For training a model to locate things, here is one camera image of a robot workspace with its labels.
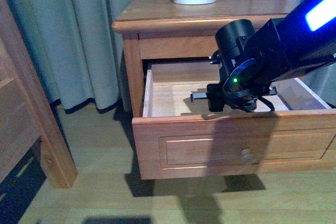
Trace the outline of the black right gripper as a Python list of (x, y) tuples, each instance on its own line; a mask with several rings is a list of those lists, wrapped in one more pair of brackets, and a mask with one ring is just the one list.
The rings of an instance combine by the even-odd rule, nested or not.
[(253, 64), (249, 63), (238, 66), (224, 82), (208, 84), (206, 93), (191, 93), (191, 102), (207, 99), (208, 109), (211, 112), (222, 112), (225, 105), (229, 105), (232, 109), (251, 112), (257, 108), (256, 101), (260, 100), (274, 111), (273, 103), (264, 97), (276, 95), (276, 88), (270, 89), (268, 84), (247, 86), (243, 82), (243, 74), (252, 66)]

